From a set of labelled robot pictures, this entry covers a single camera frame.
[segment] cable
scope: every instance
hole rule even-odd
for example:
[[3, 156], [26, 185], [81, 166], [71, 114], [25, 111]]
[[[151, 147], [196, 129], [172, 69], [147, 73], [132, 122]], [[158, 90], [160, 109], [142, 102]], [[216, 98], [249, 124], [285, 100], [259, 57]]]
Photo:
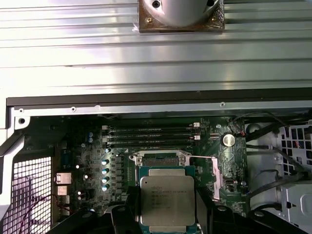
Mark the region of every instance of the cable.
[[263, 209], [267, 209], [267, 208], [274, 208], [277, 211], [282, 211], [282, 204], [281, 203], [277, 203], [277, 202], [270, 203], [270, 204], [264, 204], [264, 205], [258, 206], [254, 210], [263, 210]]
[[71, 212], [70, 209], [67, 209], [67, 208], [62, 207], [62, 206], [59, 205], [58, 197], [57, 197], [55, 194], [50, 194], [50, 195], [44, 196], [44, 197], [42, 197], [41, 199], [39, 199], [38, 201], [36, 201], [36, 202], [29, 208], [29, 210], [26, 212], [26, 214], [24, 215], [24, 217], [23, 217], [23, 219], [22, 219], [22, 221], [21, 221], [21, 224], [20, 224], [19, 234], [22, 233], [22, 229], [23, 229], [23, 226], [24, 226], [24, 222], [25, 222], [25, 220], [26, 220], [28, 214], [34, 209], [35, 206], [38, 205], [39, 202], [45, 200], [45, 199], [46, 199], [47, 197], [49, 197], [49, 196], [54, 196], [54, 197], [56, 198], [56, 204], [57, 204], [57, 206], [58, 206], [60, 209], [64, 209], [64, 210], [67, 210], [67, 211]]
[[297, 162], [295, 161], [293, 158], [291, 158], [290, 156], [288, 156], [286, 153], [284, 153], [283, 151], [281, 151], [280, 149], [274, 147], [274, 146], [269, 146], [269, 145], [246, 145], [247, 148], [251, 148], [251, 149], [259, 149], [259, 150], [274, 150], [276, 152], [278, 152], [279, 154], [281, 154], [283, 156], [284, 159], [286, 159], [290, 164], [294, 165], [294, 167], [297, 170], [297, 174], [292, 175], [292, 176], [287, 176], [283, 179], [274, 181], [272, 183], [263, 185], [262, 187], [256, 189], [255, 191], [251, 192], [250, 194], [247, 195], [246, 198], [246, 204], [247, 204], [247, 210], [248, 212], [250, 211], [250, 200], [252, 197], [267, 191], [269, 189], [284, 185], [284, 184], [288, 184], [288, 183], [292, 183], [292, 182], [296, 182], [298, 180], [300, 180], [302, 177], [304, 177], [304, 174], [302, 172], [305, 172], [305, 169]]
[[[297, 118], [293, 118], [293, 119], [289, 119], [287, 120], [287, 123], [289, 125], [300, 125], [300, 124], [306, 124], [306, 122], [311, 119], [312, 117], [309, 115], [304, 115], [304, 116], [300, 116]], [[281, 124], [280, 122], [274, 122], [260, 130], [257, 130], [249, 135], [246, 136], [246, 142], [251, 141], [251, 140], [255, 140], [258, 139], [262, 136], [264, 136], [265, 134], [268, 134], [274, 130], [278, 130], [280, 127], [283, 127], [283, 124]]]
[[295, 161], [292, 157], [288, 156], [286, 153], [281, 151], [280, 149], [274, 147], [274, 146], [269, 146], [269, 145], [246, 145], [247, 148], [250, 149], [258, 149], [258, 150], [274, 150], [281, 154], [283, 158], [285, 158], [290, 164], [294, 165], [294, 167], [297, 169], [298, 172], [304, 172], [305, 169], [297, 162]]
[[304, 175], [302, 173], [297, 173], [295, 175], [286, 176], [283, 179], [280, 179], [280, 180], [274, 181], [272, 183], [263, 185], [260, 188], [256, 189], [255, 191], [253, 191], [252, 193], [248, 194], [246, 196], [247, 213], [250, 211], [250, 200], [254, 196], [256, 196], [260, 193], [263, 193], [269, 189], [276, 188], [276, 187], [282, 186], [284, 184], [296, 182], [296, 181], [300, 180], [303, 176]]
[[[250, 112], [250, 113], [247, 113], [247, 114], [243, 114], [241, 116], [237, 116], [236, 118], [234, 118], [232, 120], [232, 122], [235, 124], [235, 122], [240, 119], [240, 118], [243, 118], [243, 117], [246, 117], [246, 116], [250, 116], [250, 115], [255, 115], [255, 114], [267, 114], [267, 115], [270, 115], [271, 117], [273, 117], [274, 119], [276, 119], [278, 122], [280, 122], [282, 124], [282, 126], [286, 126], [286, 127], [289, 127], [289, 125], [284, 122], [283, 120], [281, 120], [279, 117], [275, 116], [274, 114], [272, 114], [271, 112], [269, 111], [255, 111], [255, 112]], [[238, 129], [241, 131], [242, 135], [244, 136], [245, 133], [243, 130], [241, 130], [239, 127]]]
[[255, 179], [257, 179], [257, 177], [259, 176], [259, 175], [261, 175], [262, 173], [271, 173], [271, 172], [275, 172], [276, 173], [276, 180], [278, 180], [279, 179], [279, 172], [278, 172], [278, 170], [277, 169], [267, 169], [267, 170], [262, 170], [262, 171], [260, 171], [258, 174], [256, 174], [255, 176], [254, 176], [254, 178], [252, 178], [251, 180], [250, 180], [250, 183], [249, 183], [249, 189], [251, 189], [251, 185], [253, 184], [253, 181], [255, 180]]

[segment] red wire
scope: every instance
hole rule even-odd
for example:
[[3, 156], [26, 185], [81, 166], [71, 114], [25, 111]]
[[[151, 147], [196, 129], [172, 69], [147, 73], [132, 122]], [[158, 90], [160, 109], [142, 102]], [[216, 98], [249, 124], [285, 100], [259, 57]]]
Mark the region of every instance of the red wire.
[[50, 194], [50, 195], [44, 196], [44, 197], [42, 197], [39, 201], [35, 202], [35, 203], [32, 205], [32, 207], [29, 208], [29, 210], [28, 210], [28, 211], [26, 212], [26, 214], [24, 215], [23, 220], [22, 220], [22, 222], [21, 222], [21, 224], [20, 224], [19, 234], [22, 234], [22, 228], [23, 228], [23, 226], [24, 226], [24, 222], [25, 222], [25, 220], [26, 220], [28, 214], [33, 210], [33, 208], [34, 208], [36, 205], [38, 205], [39, 202], [45, 200], [45, 199], [46, 199], [47, 197], [49, 197], [49, 196], [54, 196], [54, 197], [55, 197], [55, 199], [56, 199], [56, 204], [57, 204], [57, 206], [58, 206], [59, 208], [64, 209], [64, 210], [67, 210], [67, 211], [69, 211], [69, 212], [72, 212], [70, 209], [67, 209], [67, 208], [62, 207], [62, 206], [59, 205], [58, 197], [57, 197], [55, 194]]

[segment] mesh panel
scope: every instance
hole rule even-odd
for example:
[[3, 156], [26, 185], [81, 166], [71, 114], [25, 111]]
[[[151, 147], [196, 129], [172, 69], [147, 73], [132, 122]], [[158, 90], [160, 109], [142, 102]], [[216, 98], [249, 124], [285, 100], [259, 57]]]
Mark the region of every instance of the mesh panel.
[[[310, 125], [284, 128], [278, 136], [278, 147], [304, 167], [312, 169], [312, 131], [310, 128]], [[283, 159], [283, 166], [285, 175], [294, 172], [294, 166], [285, 159]]]
[[3, 219], [3, 234], [46, 233], [51, 226], [51, 158], [39, 158], [14, 164], [11, 206]]

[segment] black cable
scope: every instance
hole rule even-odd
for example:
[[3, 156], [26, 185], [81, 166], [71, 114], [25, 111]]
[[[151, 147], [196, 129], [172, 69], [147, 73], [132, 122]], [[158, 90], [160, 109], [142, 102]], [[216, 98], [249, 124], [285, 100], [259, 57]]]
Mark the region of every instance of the black cable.
[[290, 164], [294, 165], [294, 167], [297, 170], [297, 174], [295, 175], [291, 175], [291, 176], [286, 176], [280, 180], [276, 180], [272, 183], [263, 185], [262, 187], [256, 189], [255, 191], [251, 192], [250, 194], [247, 195], [246, 198], [246, 204], [247, 204], [247, 211], [250, 211], [250, 200], [252, 197], [267, 191], [269, 189], [284, 185], [284, 184], [288, 184], [288, 183], [292, 183], [292, 182], [296, 182], [298, 180], [300, 180], [301, 178], [304, 177], [304, 174], [302, 172], [305, 171], [305, 169], [297, 162], [295, 161], [292, 157], [288, 156], [286, 153], [284, 153], [283, 151], [281, 151], [280, 149], [276, 148], [276, 147], [271, 147], [268, 145], [246, 145], [247, 148], [251, 148], [251, 149], [259, 149], [259, 150], [274, 150], [276, 152], [278, 152], [279, 154], [281, 154], [283, 156], [284, 159], [286, 159]]
[[276, 152], [278, 152], [279, 154], [281, 154], [283, 156], [283, 158], [285, 158], [290, 164], [294, 165], [294, 167], [296, 168], [296, 170], [298, 172], [304, 172], [305, 169], [301, 166], [301, 164], [299, 164], [296, 160], [294, 160], [292, 157], [288, 156], [286, 153], [284, 153], [283, 151], [281, 151], [280, 149], [272, 146], [272, 149], [270, 149], [270, 147], [268, 145], [246, 145], [247, 148], [250, 149], [258, 149], [258, 150], [274, 150]]
[[248, 194], [246, 196], [246, 207], [247, 207], [247, 213], [250, 211], [250, 200], [260, 194], [260, 193], [263, 193], [269, 189], [272, 189], [272, 188], [276, 188], [276, 187], [279, 187], [279, 186], [282, 186], [284, 184], [288, 184], [288, 183], [294, 183], [298, 180], [300, 180], [304, 175], [302, 173], [297, 173], [295, 175], [290, 175], [290, 176], [285, 176], [284, 178], [280, 179], [280, 180], [277, 180], [277, 181], [274, 181], [272, 183], [269, 183], [269, 184], [266, 184], [266, 185], [263, 185], [261, 186], [260, 188], [256, 189], [255, 191], [253, 191], [252, 193]]
[[233, 119], [232, 122], [235, 122], [237, 121], [238, 119], [240, 118], [243, 118], [243, 117], [246, 117], [246, 116], [250, 116], [250, 115], [255, 115], [255, 114], [267, 114], [267, 115], [270, 115], [272, 118], [276, 119], [278, 122], [280, 122], [283, 126], [286, 126], [286, 127], [289, 127], [289, 125], [284, 122], [283, 120], [281, 120], [281, 118], [275, 116], [274, 114], [272, 114], [271, 112], [269, 111], [255, 111], [255, 112], [250, 112], [250, 113], [247, 113], [247, 114], [244, 114], [244, 115], [241, 115], [241, 116], [238, 116], [236, 118]]
[[277, 169], [267, 169], [267, 170], [261, 170], [258, 174], [256, 174], [251, 180], [250, 180], [250, 183], [249, 183], [249, 189], [251, 189], [252, 187], [252, 184], [253, 184], [253, 181], [255, 179], [257, 179], [257, 177], [263, 173], [272, 173], [272, 172], [275, 172], [275, 179], [278, 180], [279, 179], [279, 172]]
[[282, 204], [281, 203], [277, 203], [277, 202], [270, 203], [270, 204], [264, 204], [264, 205], [258, 206], [254, 210], [263, 210], [263, 209], [267, 209], [267, 208], [274, 208], [277, 211], [282, 211]]
[[[310, 118], [307, 119], [300, 119], [300, 120], [296, 120], [296, 121], [290, 121], [288, 122], [290, 125], [300, 125], [300, 124], [305, 124]], [[279, 128], [283, 127], [283, 125], [281, 123], [272, 123], [260, 130], [254, 131], [251, 134], [248, 134], [246, 136], [246, 142], [258, 139], [274, 130], [278, 130]]]

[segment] green circuit board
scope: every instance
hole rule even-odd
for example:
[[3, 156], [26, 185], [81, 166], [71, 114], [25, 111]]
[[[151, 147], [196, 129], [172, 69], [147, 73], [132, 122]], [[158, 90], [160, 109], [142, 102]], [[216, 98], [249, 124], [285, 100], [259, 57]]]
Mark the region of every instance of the green circuit board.
[[[125, 201], [127, 188], [138, 184], [135, 163], [129, 157], [131, 154], [143, 150], [183, 150], [194, 156], [218, 159], [223, 186], [216, 203], [245, 216], [248, 192], [245, 138], [236, 137], [233, 147], [220, 143], [225, 133], [237, 134], [237, 127], [242, 129], [243, 126], [242, 121], [233, 125], [230, 117], [73, 119], [69, 135], [75, 137], [69, 137], [67, 153], [72, 158], [68, 163], [82, 164], [83, 169], [75, 172], [71, 201], [77, 209], [88, 206], [102, 214], [112, 202]], [[195, 135], [200, 135], [200, 139], [195, 140]], [[102, 165], [103, 160], [109, 163]], [[144, 160], [147, 166], [178, 166], [174, 154], [147, 154]], [[195, 186], [209, 188], [213, 198], [216, 177], [212, 160], [194, 157], [191, 165], [195, 166]], [[103, 169], [108, 169], [106, 175], [103, 175]], [[85, 180], [82, 178], [84, 173], [91, 176]], [[104, 177], [109, 177], [106, 183], [109, 189], [105, 192], [102, 190]], [[93, 190], [94, 196], [86, 201], [77, 200], [77, 190]]]

